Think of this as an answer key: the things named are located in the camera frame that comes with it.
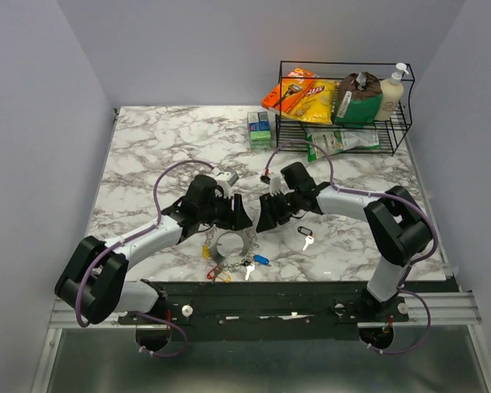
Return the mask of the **blue key tag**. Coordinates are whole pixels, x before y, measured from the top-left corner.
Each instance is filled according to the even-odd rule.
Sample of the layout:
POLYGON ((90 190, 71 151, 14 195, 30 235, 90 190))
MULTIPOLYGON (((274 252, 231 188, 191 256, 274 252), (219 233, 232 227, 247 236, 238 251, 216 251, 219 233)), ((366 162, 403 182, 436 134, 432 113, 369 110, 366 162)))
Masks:
POLYGON ((269 259, 261 255, 254 255, 254 261, 261 265, 269 264, 269 259))

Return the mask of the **silver key with blue tag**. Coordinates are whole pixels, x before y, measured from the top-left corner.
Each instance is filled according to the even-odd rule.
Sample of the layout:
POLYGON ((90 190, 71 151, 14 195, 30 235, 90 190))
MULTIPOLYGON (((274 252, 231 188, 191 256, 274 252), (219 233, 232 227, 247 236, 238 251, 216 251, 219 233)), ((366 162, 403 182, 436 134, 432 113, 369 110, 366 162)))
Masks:
POLYGON ((248 264, 246 267, 246 272, 245 272, 245 280, 248 281, 250 279, 251 273, 255 270, 255 265, 254 264, 248 264))

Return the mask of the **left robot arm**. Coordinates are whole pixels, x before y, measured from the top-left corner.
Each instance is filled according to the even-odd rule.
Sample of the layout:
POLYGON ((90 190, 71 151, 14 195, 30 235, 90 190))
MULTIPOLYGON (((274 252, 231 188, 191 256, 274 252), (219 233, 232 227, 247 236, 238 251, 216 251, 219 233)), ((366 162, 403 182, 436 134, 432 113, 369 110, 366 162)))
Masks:
POLYGON ((159 322, 165 312, 159 290, 143 280, 127 280, 127 272, 197 234, 202 225, 233 232, 251 227, 241 195, 232 192, 238 179, 233 171, 198 174, 186 194, 150 223, 109 240, 85 237, 55 286, 79 326, 101 323, 114 312, 137 312, 147 323, 159 322))

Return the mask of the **black key tag with key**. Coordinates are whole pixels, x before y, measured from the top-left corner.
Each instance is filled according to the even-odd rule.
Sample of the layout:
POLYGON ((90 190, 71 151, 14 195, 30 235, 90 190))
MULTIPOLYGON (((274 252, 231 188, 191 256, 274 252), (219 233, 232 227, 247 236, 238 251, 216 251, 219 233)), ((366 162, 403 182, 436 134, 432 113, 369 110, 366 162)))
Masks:
POLYGON ((313 231, 310 228, 299 226, 297 232, 304 236, 304 245, 302 251, 306 251, 310 245, 314 244, 313 231))

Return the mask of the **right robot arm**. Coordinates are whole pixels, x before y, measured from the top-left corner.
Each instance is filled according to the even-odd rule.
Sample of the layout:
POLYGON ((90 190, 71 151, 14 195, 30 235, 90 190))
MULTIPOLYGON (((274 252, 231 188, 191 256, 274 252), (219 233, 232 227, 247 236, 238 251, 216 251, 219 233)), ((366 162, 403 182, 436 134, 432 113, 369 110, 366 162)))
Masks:
POLYGON ((367 222, 381 254, 359 301, 362 315, 371 321, 388 314, 390 302, 419 261, 415 256, 429 243, 438 245, 433 224, 404 187, 370 192, 333 182, 317 184, 299 162, 283 168, 280 175, 265 170, 260 180, 269 186, 269 192, 259 198, 257 233, 288 223, 300 211, 367 222))

